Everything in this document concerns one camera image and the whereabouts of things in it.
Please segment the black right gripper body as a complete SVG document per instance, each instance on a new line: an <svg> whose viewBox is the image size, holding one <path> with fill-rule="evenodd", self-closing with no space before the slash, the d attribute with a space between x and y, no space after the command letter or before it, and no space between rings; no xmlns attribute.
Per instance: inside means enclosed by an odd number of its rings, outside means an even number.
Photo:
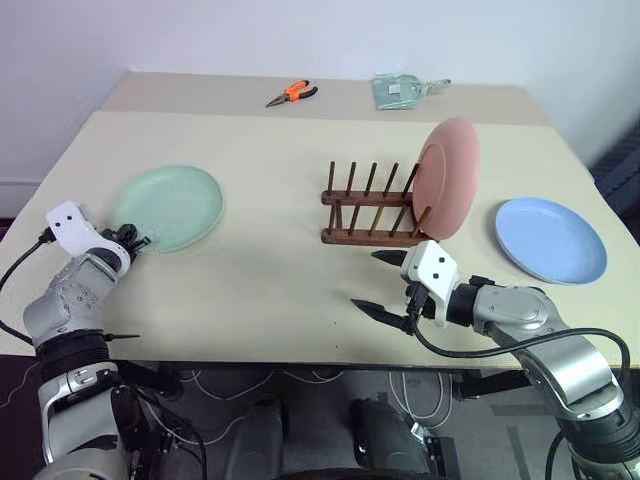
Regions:
<svg viewBox="0 0 640 480"><path fill-rule="evenodd" d="M405 290L408 299L403 324L412 326L422 317L435 318L435 301L429 296L429 290L419 282L410 282Z"/></svg>

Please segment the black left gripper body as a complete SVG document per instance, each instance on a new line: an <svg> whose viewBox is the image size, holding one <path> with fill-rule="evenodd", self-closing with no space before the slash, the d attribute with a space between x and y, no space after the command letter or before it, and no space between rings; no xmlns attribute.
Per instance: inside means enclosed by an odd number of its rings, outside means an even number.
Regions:
<svg viewBox="0 0 640 480"><path fill-rule="evenodd" d="M134 261L135 258L136 258L136 254L131 252L131 245L136 241L136 239L135 240L119 240L118 239L118 229L117 230L112 230L110 228L106 228L106 229L101 231L101 235L104 238L106 238L107 240L111 240L111 241L119 244L120 246L122 246L127 251L127 253L129 254L130 260Z"/></svg>

